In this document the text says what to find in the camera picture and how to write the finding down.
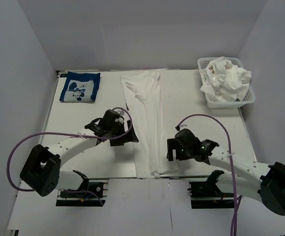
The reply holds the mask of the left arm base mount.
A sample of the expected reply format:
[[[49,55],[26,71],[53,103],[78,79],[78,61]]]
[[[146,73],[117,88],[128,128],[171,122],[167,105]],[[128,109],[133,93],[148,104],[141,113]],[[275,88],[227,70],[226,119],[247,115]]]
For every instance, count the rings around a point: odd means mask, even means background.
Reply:
[[[103,207],[107,199],[109,179],[90,179],[79,190],[59,190],[57,207]]]

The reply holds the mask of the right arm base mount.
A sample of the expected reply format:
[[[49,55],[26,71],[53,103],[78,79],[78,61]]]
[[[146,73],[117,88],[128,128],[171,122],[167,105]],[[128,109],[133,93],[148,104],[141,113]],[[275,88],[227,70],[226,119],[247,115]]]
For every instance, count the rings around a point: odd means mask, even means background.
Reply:
[[[192,209],[229,209],[234,208],[233,193],[221,192],[214,183],[205,181],[189,182]]]

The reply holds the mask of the white t-shirt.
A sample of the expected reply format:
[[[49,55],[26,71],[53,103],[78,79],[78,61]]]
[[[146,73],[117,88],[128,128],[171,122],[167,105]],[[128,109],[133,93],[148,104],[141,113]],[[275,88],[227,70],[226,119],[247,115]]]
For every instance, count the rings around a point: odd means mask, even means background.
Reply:
[[[133,144],[136,176],[159,178],[178,169],[167,156],[161,89],[158,71],[144,71],[137,76],[121,76],[123,93],[134,132],[139,140]]]

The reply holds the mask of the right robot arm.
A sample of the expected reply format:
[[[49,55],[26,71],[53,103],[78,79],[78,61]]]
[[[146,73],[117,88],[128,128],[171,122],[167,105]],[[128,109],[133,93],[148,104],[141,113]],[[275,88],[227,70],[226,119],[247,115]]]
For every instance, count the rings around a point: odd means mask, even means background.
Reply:
[[[204,189],[213,196],[233,193],[263,203],[270,211],[285,216],[285,165],[273,165],[229,157],[229,153],[212,140],[199,140],[189,129],[167,140],[168,161],[194,159],[216,168]]]

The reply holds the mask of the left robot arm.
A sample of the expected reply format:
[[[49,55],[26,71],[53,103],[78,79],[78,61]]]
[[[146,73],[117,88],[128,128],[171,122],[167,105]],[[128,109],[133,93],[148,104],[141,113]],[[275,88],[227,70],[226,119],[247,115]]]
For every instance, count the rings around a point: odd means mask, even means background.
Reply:
[[[92,120],[76,134],[67,134],[67,139],[45,147],[32,148],[21,172],[20,179],[40,196],[49,195],[53,190],[84,196],[97,194],[89,189],[89,178],[78,170],[61,170],[62,166],[78,154],[94,148],[105,141],[110,146],[137,143],[131,119],[125,120],[122,108],[109,109],[101,118]]]

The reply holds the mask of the pile of white t-shirts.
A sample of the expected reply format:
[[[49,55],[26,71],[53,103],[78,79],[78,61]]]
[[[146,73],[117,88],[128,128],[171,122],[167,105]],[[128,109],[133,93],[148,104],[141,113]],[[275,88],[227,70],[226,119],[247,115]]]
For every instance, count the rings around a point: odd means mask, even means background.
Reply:
[[[209,61],[199,70],[203,79],[200,90],[213,102],[242,102],[248,93],[252,72],[226,57]]]

